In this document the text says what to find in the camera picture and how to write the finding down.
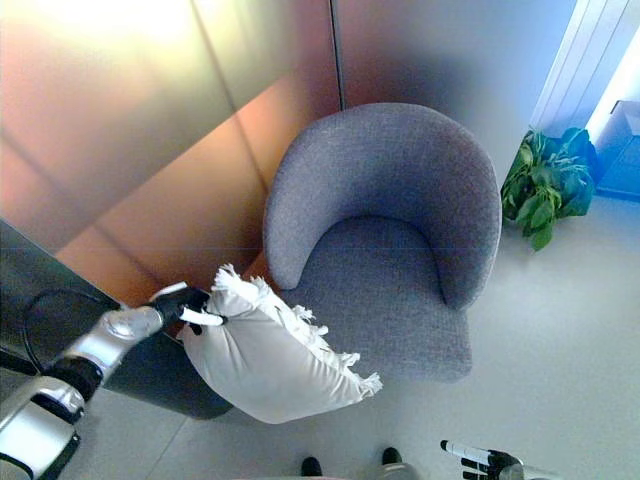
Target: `armchair backrest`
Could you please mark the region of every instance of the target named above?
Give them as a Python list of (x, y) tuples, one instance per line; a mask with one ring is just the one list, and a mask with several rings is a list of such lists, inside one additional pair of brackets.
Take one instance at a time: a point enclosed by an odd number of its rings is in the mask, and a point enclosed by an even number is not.
[(264, 245), (276, 283), (297, 286), (322, 235), (361, 215), (422, 232), (450, 307), (466, 308), (480, 294), (500, 237), (500, 196), (491, 160), (461, 125), (427, 107), (379, 103), (304, 130), (267, 201)]

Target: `potted plant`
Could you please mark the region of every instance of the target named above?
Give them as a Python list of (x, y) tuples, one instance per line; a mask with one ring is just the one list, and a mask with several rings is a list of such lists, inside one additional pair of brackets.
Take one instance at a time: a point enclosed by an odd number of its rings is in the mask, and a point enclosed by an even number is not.
[(529, 130), (500, 190), (503, 218), (522, 228), (534, 250), (544, 248), (558, 219), (589, 210), (594, 166), (586, 130), (570, 128), (561, 138)]

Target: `white pillow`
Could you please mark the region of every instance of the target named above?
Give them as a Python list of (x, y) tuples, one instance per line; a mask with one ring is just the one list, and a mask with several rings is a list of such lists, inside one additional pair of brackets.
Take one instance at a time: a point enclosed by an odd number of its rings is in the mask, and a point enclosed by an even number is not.
[(207, 310), (227, 318), (196, 335), (184, 328), (187, 355), (207, 384), (229, 403), (266, 423), (351, 405), (382, 388), (349, 367), (357, 353), (334, 353), (311, 311), (289, 308), (262, 278), (244, 282), (225, 265), (218, 270)]

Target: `black cable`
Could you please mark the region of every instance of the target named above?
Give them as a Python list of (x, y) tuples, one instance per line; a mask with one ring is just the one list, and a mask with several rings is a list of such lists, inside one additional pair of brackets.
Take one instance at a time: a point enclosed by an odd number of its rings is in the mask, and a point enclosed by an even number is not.
[(39, 373), (43, 373), (44, 372), (44, 366), (42, 365), (42, 363), (40, 362), (40, 360), (36, 356), (35, 352), (33, 351), (33, 345), (31, 344), (31, 337), (29, 336), (29, 325), (28, 325), (28, 322), (29, 322), (29, 317), (31, 315), (31, 310), (33, 310), (33, 308), (43, 298), (51, 297), (51, 296), (55, 296), (55, 295), (63, 295), (63, 294), (64, 295), (75, 295), (77, 297), (81, 297), (81, 298), (84, 298), (86, 300), (90, 300), (90, 301), (92, 301), (94, 303), (97, 303), (99, 305), (103, 305), (103, 306), (109, 308), (110, 310), (113, 309), (113, 304), (110, 303), (110, 302), (107, 302), (106, 300), (103, 300), (103, 299), (100, 299), (98, 297), (94, 297), (93, 295), (90, 295), (88, 293), (81, 292), (79, 290), (73, 290), (73, 289), (70, 289), (70, 288), (52, 288), (52, 289), (48, 289), (48, 290), (43, 290), (38, 295), (33, 297), (31, 299), (31, 301), (27, 304), (27, 306), (22, 310), (21, 334), (22, 334), (22, 342), (24, 343), (24, 348), (27, 351), (27, 355), (29, 356), (29, 360), (31, 360), (31, 363), (33, 363), (33, 366), (36, 368), (36, 370), (38, 370)]

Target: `armchair seat cushion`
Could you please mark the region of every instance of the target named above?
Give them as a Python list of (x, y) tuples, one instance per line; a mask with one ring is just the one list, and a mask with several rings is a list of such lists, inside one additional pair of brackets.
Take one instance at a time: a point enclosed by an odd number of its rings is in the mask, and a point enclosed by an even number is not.
[(436, 262), (409, 223), (343, 220), (322, 236), (290, 305), (311, 308), (336, 352), (362, 354), (356, 370), (453, 382), (471, 369), (464, 311), (446, 305)]

